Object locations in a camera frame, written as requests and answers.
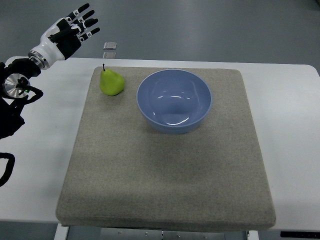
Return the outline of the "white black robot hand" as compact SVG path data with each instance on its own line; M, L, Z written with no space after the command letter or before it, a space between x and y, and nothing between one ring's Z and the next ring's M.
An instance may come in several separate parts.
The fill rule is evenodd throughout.
M70 58L82 43L98 33L98 19L92 18L94 10L89 3L69 15L58 19L40 38L39 45L32 48L28 58L41 70L49 69L55 62Z

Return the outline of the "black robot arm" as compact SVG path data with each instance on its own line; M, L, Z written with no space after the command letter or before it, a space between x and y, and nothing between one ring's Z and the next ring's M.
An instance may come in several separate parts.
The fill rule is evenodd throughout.
M9 65L0 63L0 138L12 136L25 120L25 105L39 100L43 91L30 85L30 78L40 75L42 64L32 58L15 59Z

